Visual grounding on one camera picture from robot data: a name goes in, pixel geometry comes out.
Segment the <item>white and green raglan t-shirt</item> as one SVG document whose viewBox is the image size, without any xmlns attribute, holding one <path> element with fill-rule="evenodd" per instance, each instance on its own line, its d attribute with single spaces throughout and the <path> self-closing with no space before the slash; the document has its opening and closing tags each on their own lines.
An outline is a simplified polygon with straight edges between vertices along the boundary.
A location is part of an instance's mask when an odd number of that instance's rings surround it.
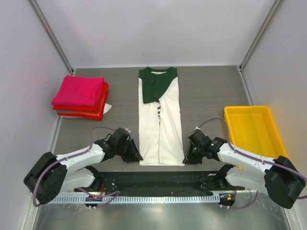
<svg viewBox="0 0 307 230">
<path fill-rule="evenodd" d="M 184 166 L 177 69 L 139 71 L 141 166 Z"/>
</svg>

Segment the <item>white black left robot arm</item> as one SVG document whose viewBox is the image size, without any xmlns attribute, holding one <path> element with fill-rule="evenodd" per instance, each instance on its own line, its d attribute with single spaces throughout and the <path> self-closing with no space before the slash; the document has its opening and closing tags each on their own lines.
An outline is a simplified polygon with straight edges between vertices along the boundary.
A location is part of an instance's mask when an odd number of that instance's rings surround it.
<svg viewBox="0 0 307 230">
<path fill-rule="evenodd" d="M 71 153 L 44 153 L 24 178 L 25 186 L 33 194 L 33 205 L 45 205 L 61 192 L 75 189 L 97 191 L 104 182 L 93 164 L 116 155 L 124 162 L 143 160 L 128 129 L 117 128 L 105 138 Z"/>
</svg>

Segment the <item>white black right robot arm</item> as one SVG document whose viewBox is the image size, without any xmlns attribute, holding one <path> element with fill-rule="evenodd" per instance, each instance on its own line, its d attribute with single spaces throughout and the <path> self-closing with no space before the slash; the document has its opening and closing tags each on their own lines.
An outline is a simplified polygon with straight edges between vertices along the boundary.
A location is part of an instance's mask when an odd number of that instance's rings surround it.
<svg viewBox="0 0 307 230">
<path fill-rule="evenodd" d="M 286 209 L 291 209 L 301 198 L 306 178 L 288 158 L 257 155 L 228 140 L 210 139 L 200 129 L 195 129 L 188 139 L 190 147 L 184 163 L 200 164 L 203 158 L 225 163 L 217 174 L 218 182 L 256 190 Z"/>
</svg>

